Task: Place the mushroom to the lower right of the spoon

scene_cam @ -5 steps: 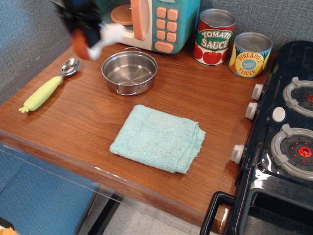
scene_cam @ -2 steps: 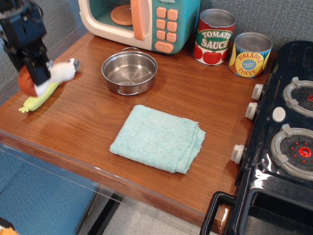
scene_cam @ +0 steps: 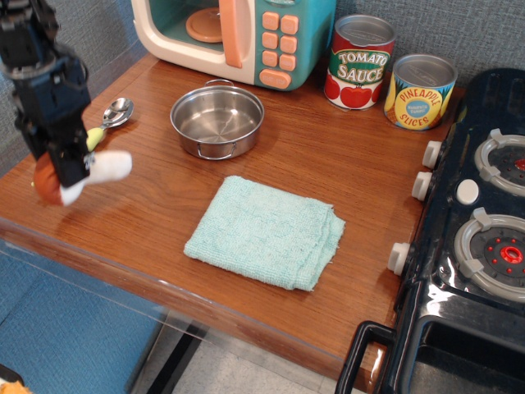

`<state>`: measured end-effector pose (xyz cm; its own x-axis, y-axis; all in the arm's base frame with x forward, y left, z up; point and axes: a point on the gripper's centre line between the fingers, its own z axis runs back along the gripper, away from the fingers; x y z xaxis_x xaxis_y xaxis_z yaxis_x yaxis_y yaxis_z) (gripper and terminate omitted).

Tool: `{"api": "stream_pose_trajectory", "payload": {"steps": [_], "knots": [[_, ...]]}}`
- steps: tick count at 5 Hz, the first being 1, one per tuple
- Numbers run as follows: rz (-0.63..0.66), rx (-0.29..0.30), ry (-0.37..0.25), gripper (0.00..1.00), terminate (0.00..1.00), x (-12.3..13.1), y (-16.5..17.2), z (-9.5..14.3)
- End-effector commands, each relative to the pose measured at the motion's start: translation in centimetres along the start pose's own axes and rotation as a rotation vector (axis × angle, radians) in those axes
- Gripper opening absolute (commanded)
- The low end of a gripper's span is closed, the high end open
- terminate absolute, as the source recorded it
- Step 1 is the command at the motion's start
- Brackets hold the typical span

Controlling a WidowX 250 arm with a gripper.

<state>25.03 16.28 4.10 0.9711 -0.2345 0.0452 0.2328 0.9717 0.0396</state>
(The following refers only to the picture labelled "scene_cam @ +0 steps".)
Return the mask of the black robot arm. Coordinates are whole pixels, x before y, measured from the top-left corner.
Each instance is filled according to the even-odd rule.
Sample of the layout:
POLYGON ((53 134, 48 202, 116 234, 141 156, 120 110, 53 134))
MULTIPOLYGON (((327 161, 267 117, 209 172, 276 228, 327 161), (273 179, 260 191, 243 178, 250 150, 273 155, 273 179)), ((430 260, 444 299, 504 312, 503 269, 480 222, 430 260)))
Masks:
POLYGON ((89 176, 88 71, 72 48, 57 42, 55 10, 45 1, 1 3, 1 72, 14 90, 16 128, 35 158, 47 154, 70 187, 89 176))

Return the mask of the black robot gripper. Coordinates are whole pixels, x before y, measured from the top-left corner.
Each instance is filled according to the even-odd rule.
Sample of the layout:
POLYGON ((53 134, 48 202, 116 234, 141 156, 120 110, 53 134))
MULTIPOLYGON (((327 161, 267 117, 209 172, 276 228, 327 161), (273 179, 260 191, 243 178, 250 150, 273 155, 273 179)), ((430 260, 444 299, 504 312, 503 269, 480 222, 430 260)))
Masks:
POLYGON ((57 45, 43 64, 10 67, 16 128, 35 160, 49 150, 60 184, 71 187, 90 175, 93 153, 82 121, 91 103, 87 69, 76 53, 57 45))

